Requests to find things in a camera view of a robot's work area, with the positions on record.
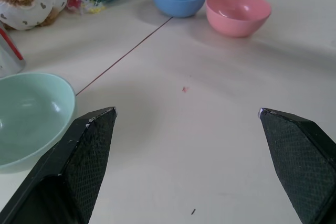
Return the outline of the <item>pink plastic bowl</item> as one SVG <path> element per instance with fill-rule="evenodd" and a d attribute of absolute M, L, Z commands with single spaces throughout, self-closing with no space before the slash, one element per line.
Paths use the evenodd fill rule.
<path fill-rule="evenodd" d="M 229 37 L 249 37 L 272 12 L 266 0 L 206 0 L 206 17 L 212 28 Z"/>

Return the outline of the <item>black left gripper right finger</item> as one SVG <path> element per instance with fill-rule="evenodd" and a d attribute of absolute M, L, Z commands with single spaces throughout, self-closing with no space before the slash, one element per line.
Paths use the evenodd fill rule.
<path fill-rule="evenodd" d="M 336 142 L 316 123 L 259 110 L 278 179 L 302 224 L 336 224 Z"/>

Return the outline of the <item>silver can with red stripe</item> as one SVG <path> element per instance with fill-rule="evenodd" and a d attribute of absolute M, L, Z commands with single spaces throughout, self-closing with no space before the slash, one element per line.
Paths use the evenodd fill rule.
<path fill-rule="evenodd" d="M 22 54 L 0 23 L 0 78 L 17 74 L 26 66 Z"/>

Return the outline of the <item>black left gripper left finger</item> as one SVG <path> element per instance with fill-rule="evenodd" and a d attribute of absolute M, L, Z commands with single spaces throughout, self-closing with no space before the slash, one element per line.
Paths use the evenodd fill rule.
<path fill-rule="evenodd" d="M 0 212 L 0 224 L 88 224 L 106 172 L 114 107 L 73 121 Z"/>

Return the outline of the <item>light green plastic bowl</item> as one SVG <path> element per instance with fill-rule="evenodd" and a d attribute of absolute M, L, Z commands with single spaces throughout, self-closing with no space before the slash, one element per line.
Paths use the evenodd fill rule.
<path fill-rule="evenodd" d="M 76 93 L 50 73 L 0 79 L 0 174 L 31 169 L 65 134 L 76 115 Z"/>

